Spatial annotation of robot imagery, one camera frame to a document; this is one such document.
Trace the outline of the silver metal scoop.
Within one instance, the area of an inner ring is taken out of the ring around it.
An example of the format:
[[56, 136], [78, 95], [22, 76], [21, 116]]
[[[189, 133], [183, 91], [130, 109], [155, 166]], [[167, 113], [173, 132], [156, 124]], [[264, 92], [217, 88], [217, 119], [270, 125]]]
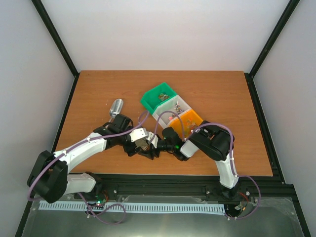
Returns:
[[122, 110], [124, 101], [120, 98], [116, 99], [109, 110], [110, 119], [108, 122], [111, 122]]

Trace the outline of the orange plastic bin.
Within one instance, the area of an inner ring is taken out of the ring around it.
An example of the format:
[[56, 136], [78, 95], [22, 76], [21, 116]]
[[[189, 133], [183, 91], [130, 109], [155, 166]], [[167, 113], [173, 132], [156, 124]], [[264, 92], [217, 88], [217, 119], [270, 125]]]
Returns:
[[191, 134], [191, 131], [201, 125], [201, 123], [203, 122], [203, 119], [193, 109], [182, 113], [180, 115], [180, 119], [182, 121], [183, 128], [177, 117], [173, 121], [171, 121], [171, 124], [169, 125], [174, 129], [174, 131], [179, 135], [180, 138], [182, 138], [182, 136], [187, 138]]

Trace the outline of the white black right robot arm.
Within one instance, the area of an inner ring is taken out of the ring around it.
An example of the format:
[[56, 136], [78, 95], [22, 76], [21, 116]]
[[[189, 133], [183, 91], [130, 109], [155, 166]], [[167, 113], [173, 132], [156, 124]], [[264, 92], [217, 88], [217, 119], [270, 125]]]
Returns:
[[154, 159], [161, 152], [167, 152], [180, 161], [187, 161], [197, 151], [202, 151], [216, 163], [220, 182], [220, 187], [215, 189], [217, 195], [232, 200], [239, 187], [233, 157], [234, 140], [227, 127], [204, 120], [189, 133], [186, 140], [182, 140], [172, 127], [163, 129], [162, 138], [155, 134], [149, 135], [145, 147], [141, 147], [138, 154]]

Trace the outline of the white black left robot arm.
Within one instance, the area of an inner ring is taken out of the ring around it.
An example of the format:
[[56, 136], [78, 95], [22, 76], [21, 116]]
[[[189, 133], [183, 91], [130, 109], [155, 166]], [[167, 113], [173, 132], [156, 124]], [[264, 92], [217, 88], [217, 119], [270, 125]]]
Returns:
[[147, 141], [149, 135], [142, 125], [140, 122], [134, 126], [130, 118], [118, 114], [112, 122], [65, 149], [41, 152], [27, 180], [28, 200], [54, 203], [66, 194], [91, 192], [96, 178], [87, 173], [72, 175], [71, 171], [91, 156], [114, 146], [123, 146], [129, 156], [137, 153], [136, 142]]

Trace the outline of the gold metal jar lid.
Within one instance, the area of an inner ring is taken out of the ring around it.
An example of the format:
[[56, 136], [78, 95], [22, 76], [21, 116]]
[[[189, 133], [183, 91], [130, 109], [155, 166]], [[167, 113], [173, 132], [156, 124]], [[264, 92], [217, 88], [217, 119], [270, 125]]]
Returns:
[[139, 139], [135, 142], [135, 145], [137, 147], [140, 147], [143, 151], [146, 151], [150, 148], [150, 145], [148, 144], [146, 139]]

